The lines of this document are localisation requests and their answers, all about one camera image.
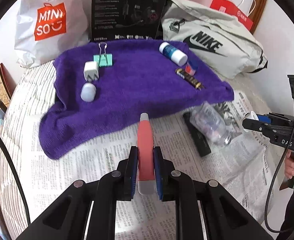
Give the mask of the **white USB charger plug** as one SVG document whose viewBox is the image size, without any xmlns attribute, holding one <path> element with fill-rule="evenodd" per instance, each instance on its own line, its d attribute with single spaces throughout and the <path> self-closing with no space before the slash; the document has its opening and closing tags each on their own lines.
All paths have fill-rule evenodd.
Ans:
<svg viewBox="0 0 294 240">
<path fill-rule="evenodd" d="M 84 78 L 87 82 L 96 81 L 99 79 L 99 65 L 96 61 L 87 61 L 84 64 Z"/>
</svg>

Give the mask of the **white Miniso plastic bag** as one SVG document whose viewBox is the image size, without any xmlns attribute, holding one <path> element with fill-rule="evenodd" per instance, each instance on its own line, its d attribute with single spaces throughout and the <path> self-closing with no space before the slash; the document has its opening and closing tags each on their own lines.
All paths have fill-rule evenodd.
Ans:
<svg viewBox="0 0 294 240">
<path fill-rule="evenodd" d="M 23 68 L 51 61 L 64 51 L 89 41 L 83 0 L 20 0 L 15 50 Z"/>
</svg>

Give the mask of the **white tape roll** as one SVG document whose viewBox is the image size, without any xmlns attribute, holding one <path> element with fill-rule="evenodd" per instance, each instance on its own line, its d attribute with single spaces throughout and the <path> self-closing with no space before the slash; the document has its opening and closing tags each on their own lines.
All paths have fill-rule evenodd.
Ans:
<svg viewBox="0 0 294 240">
<path fill-rule="evenodd" d="M 245 119 L 251 119 L 251 120 L 256 120 L 258 121 L 259 118 L 257 116 L 257 114 L 254 111 L 250 111 L 245 115 Z"/>
</svg>

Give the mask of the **pink lip balm tube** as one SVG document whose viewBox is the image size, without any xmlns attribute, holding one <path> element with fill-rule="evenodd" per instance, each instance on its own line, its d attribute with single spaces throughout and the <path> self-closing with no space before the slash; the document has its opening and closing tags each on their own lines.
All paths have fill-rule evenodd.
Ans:
<svg viewBox="0 0 294 240">
<path fill-rule="evenodd" d="M 147 113 L 141 113 L 137 134 L 138 147 L 138 191 L 148 196 L 155 191 L 154 136 Z"/>
</svg>

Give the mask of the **white USB adapter cap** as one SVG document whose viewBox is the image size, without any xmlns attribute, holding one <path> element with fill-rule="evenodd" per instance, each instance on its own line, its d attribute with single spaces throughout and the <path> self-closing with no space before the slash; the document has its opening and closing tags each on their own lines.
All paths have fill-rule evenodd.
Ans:
<svg viewBox="0 0 294 240">
<path fill-rule="evenodd" d="M 80 97 L 84 102 L 92 102 L 95 99 L 96 87 L 92 83 L 85 83 L 81 89 Z"/>
</svg>

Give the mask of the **purple towel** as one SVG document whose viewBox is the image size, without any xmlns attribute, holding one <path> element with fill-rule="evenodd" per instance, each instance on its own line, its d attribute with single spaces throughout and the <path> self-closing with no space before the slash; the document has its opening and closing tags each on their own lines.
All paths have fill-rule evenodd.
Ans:
<svg viewBox="0 0 294 240">
<path fill-rule="evenodd" d="M 99 53 L 96 43 L 73 48 L 54 60 L 56 98 L 42 117 L 39 142 L 50 159 L 58 159 L 78 145 L 139 121 L 141 113 L 159 118 L 203 102 L 232 101 L 231 85 L 220 78 L 183 42 L 174 47 L 197 65 L 195 89 L 176 74 L 177 65 L 159 51 L 159 40 L 118 40 L 107 44 L 113 56 L 101 68 L 92 102 L 81 99 L 84 65 Z"/>
</svg>

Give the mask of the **black headset box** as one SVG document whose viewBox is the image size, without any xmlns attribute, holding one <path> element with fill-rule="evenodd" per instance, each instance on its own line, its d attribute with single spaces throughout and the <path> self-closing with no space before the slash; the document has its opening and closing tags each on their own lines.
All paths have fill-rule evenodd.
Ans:
<svg viewBox="0 0 294 240">
<path fill-rule="evenodd" d="M 155 39 L 166 0 L 91 0 L 91 41 Z"/>
</svg>

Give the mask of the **blue pink eraser case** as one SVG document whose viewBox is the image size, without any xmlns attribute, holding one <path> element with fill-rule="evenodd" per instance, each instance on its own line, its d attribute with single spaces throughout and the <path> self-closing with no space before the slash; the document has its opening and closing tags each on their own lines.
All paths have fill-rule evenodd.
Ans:
<svg viewBox="0 0 294 240">
<path fill-rule="evenodd" d="M 185 66 L 185 71 L 191 76 L 194 76 L 198 70 L 197 64 L 193 63 L 193 61 L 189 60 Z"/>
</svg>

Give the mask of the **clear bottle with pills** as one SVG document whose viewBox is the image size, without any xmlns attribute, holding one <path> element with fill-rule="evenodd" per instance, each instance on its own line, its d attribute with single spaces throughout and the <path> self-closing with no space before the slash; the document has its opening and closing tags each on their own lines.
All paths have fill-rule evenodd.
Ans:
<svg viewBox="0 0 294 240">
<path fill-rule="evenodd" d="M 213 144 L 227 146 L 232 140 L 225 121 L 206 101 L 193 109 L 190 122 Z"/>
</svg>

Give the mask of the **black gold lipstick tube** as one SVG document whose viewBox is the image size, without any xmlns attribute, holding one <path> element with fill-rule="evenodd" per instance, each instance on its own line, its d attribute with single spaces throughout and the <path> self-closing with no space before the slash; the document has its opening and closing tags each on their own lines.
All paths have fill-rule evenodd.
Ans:
<svg viewBox="0 0 294 240">
<path fill-rule="evenodd" d="M 187 83 L 189 83 L 190 85 L 192 85 L 195 89 L 198 89 L 198 90 L 204 89 L 204 85 L 200 81 L 198 81 L 196 78 L 194 78 L 193 76 L 191 76 L 190 74 L 188 74 L 182 68 L 177 68 L 175 70 L 175 73 L 178 76 L 180 76 L 182 79 L 184 79 L 185 81 L 187 81 Z"/>
</svg>

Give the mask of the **white blue medicine bottle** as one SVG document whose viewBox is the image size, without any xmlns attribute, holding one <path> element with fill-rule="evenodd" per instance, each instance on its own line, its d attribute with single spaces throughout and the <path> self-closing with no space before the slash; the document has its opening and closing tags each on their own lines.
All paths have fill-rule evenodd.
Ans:
<svg viewBox="0 0 294 240">
<path fill-rule="evenodd" d="M 169 44 L 168 42 L 161 43 L 159 46 L 159 52 L 180 67 L 185 65 L 188 61 L 187 54 Z"/>
</svg>

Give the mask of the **grey Nike bag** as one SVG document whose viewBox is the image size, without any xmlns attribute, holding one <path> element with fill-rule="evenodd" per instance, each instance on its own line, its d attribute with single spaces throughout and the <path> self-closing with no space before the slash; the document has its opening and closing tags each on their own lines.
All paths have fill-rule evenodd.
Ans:
<svg viewBox="0 0 294 240">
<path fill-rule="evenodd" d="M 267 68 L 263 46 L 238 19 L 190 0 L 167 0 L 162 16 L 163 39 L 188 45 L 222 76 Z"/>
</svg>

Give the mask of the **black rectangular stick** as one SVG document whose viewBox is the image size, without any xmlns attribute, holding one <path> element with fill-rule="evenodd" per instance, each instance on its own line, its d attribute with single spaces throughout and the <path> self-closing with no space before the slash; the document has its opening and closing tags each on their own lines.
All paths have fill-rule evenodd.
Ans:
<svg viewBox="0 0 294 240">
<path fill-rule="evenodd" d="M 205 157 L 211 153 L 210 146 L 206 140 L 206 137 L 190 122 L 190 112 L 183 114 L 184 122 L 188 128 L 188 131 L 193 139 L 193 142 L 196 146 L 197 152 L 200 157 Z"/>
</svg>

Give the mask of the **green binder clip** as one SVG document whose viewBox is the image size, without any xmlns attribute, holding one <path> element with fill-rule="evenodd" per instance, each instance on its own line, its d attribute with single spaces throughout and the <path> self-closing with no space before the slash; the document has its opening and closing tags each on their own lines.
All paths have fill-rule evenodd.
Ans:
<svg viewBox="0 0 294 240">
<path fill-rule="evenodd" d="M 111 67 L 113 65 L 113 55 L 107 53 L 107 43 L 100 42 L 99 53 L 93 55 L 93 60 L 98 63 L 99 67 Z"/>
</svg>

